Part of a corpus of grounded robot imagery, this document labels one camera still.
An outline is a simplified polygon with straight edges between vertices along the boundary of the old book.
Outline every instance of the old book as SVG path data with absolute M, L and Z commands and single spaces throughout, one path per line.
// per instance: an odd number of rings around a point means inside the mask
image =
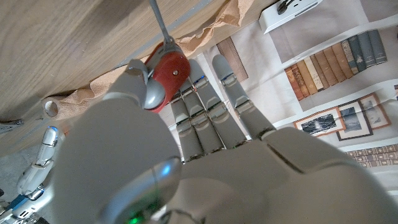
M 398 159 L 385 159 L 382 161 L 360 162 L 359 164 L 361 164 L 361 166 L 363 166 L 363 167 L 398 165 Z
M 343 47 L 344 54 L 346 55 L 348 65 L 353 72 L 354 75 L 358 74 L 358 67 L 356 66 L 356 62 L 354 59 L 354 55 L 351 51 L 351 47 L 349 47 L 348 40 L 343 40 L 341 42 L 341 46 Z
M 335 74 L 331 70 L 329 62 L 326 59 L 326 56 L 323 53 L 323 51 L 316 53 L 315 57 L 317 58 L 319 66 L 321 67 L 323 74 L 325 74 L 325 77 L 328 80 L 329 85 L 332 86 L 332 85 L 338 83 L 337 78 L 335 77 Z
M 387 61 L 386 51 L 384 50 L 383 43 L 378 30 L 370 30 L 368 32 L 369 38 L 371 39 L 374 59 L 376 64 L 380 64 Z
M 380 161 L 384 159 L 398 159 L 398 152 L 388 152 L 367 156 L 354 157 L 357 162 Z
M 317 88 L 312 80 L 311 74 L 308 71 L 308 68 L 303 60 L 297 62 L 298 69 L 300 70 L 301 76 L 305 82 L 305 86 L 308 88 L 308 92 L 310 94 L 318 93 Z
M 317 58 L 315 57 L 315 55 L 311 55 L 310 58 L 311 58 L 313 66 L 315 67 L 315 70 L 317 71 L 318 76 L 322 82 L 323 89 L 329 88 L 328 80 L 326 79 L 325 74 L 323 74 L 323 71 L 321 69 L 321 66 L 319 66 Z
M 358 68 L 359 72 L 362 72 L 363 70 L 366 69 L 366 63 L 365 60 L 363 59 L 363 54 L 361 50 L 361 46 L 359 45 L 359 40 L 358 37 L 352 36 L 348 39 L 349 42 L 349 47 L 351 48 L 351 51 L 354 55 L 355 63 Z
M 307 97 L 310 95 L 310 92 L 308 91 L 308 88 L 305 86 L 305 82 L 303 80 L 303 77 L 301 76 L 300 70 L 297 66 L 297 64 L 294 64 L 291 66 L 294 78 L 297 81 L 298 86 L 301 89 L 301 92 L 303 93 L 304 97 Z
M 331 47 L 328 47 L 327 49 L 323 50 L 323 53 L 326 56 L 326 59 L 329 62 L 330 68 L 335 74 L 338 82 L 342 82 L 346 80 L 346 76 L 344 75 L 344 72 L 340 68 L 340 65 L 338 64 L 337 58 L 335 53 L 333 52 L 333 49 Z
M 223 55 L 226 61 L 231 65 L 232 71 L 239 82 L 249 78 L 231 37 L 218 43 L 217 48 L 220 51 L 220 54 Z
M 358 157 L 358 156 L 367 156 L 373 154 L 380 154 L 380 153 L 389 153 L 389 152 L 398 152 L 398 144 L 393 144 L 389 146 L 382 146 L 382 147 L 374 147 L 369 149 L 360 149 L 355 151 L 346 152 L 348 156 L 351 157 Z
M 297 83 L 297 80 L 294 78 L 294 74 L 291 68 L 286 68 L 285 69 L 287 79 L 289 79 L 290 85 L 293 88 L 294 94 L 296 94 L 296 97 L 298 100 L 304 99 L 303 93 L 301 92 L 301 89 L 299 87 L 299 84 Z
M 348 60 L 346 58 L 346 55 L 344 54 L 343 46 L 341 45 L 341 43 L 338 42 L 337 44 L 331 46 L 331 48 L 335 53 L 337 62 L 340 65 L 340 68 L 343 71 L 346 78 L 353 77 L 354 73 L 353 71 L 351 71 L 351 68 L 348 65 Z
M 359 45 L 361 46 L 363 58 L 365 60 L 366 67 L 369 68 L 376 64 L 373 54 L 373 48 L 371 39 L 369 38 L 368 32 L 358 34 Z
M 313 66 L 313 63 L 312 63 L 312 61 L 311 61 L 311 58 L 310 58 L 310 57 L 306 57 L 306 58 L 304 59 L 304 63 L 305 63 L 305 65 L 307 66 L 308 71 L 310 72 L 310 75 L 311 75 L 311 77 L 312 77 L 312 81 L 314 82 L 315 87 L 317 88 L 317 90 L 318 90 L 318 91 L 324 90 L 322 81 L 321 81 L 321 79 L 320 79 L 320 77 L 319 77 L 319 75 L 318 75 L 317 70 L 316 70 L 315 67 Z

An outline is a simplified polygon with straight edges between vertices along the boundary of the wooden surface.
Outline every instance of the wooden surface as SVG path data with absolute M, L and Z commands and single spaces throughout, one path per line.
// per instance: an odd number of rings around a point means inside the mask
M 166 25 L 199 2 L 158 0 Z M 258 20 L 273 2 L 254 1 L 243 26 Z M 170 33 L 177 38 L 195 32 L 223 4 L 225 0 L 213 0 Z M 239 29 L 217 28 L 198 54 Z M 149 2 L 143 0 L 1 1 L 0 30 L 0 121 L 22 118 L 25 123 L 0 135 L 0 156 L 38 144 L 50 124 L 69 129 L 72 121 L 43 117 L 41 99 L 87 86 L 160 33 Z

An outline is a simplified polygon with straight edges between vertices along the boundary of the green led light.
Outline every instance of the green led light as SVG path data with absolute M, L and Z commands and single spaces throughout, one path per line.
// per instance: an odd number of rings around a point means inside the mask
M 130 221 L 130 224 L 136 224 L 138 222 L 138 218 L 133 218 L 131 221 Z
M 126 224 L 136 224 L 136 223 L 140 223 L 143 220 L 142 217 L 136 217 L 133 219 L 130 219 L 128 222 L 126 222 Z

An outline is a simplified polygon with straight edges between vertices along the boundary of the framed picture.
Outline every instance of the framed picture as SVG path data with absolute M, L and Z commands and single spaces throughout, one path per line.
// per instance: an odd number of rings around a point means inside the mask
M 398 85 L 394 85 L 394 88 L 396 89 L 396 98 L 398 100 Z
M 294 126 L 315 137 L 346 129 L 337 106 L 295 121 Z
M 375 93 L 371 93 L 359 99 L 364 108 L 365 115 L 373 130 L 384 128 L 391 124 L 384 108 L 380 104 L 379 98 Z
M 359 100 L 354 100 L 338 107 L 343 117 L 345 130 L 338 131 L 339 141 L 373 135 L 368 118 Z

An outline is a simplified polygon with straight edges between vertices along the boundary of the metal rod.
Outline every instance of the metal rod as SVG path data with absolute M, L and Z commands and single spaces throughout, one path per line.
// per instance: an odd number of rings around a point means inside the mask
M 171 36 L 169 36 L 169 33 L 167 32 L 167 28 L 164 24 L 164 21 L 163 21 L 162 15 L 160 13 L 159 7 L 156 3 L 156 0 L 149 0 L 149 2 L 150 2 L 150 6 L 152 7 L 152 10 L 154 11 L 157 23 L 159 24 L 160 29 L 162 30 L 162 33 L 163 33 L 166 43 L 173 42 L 173 38 Z

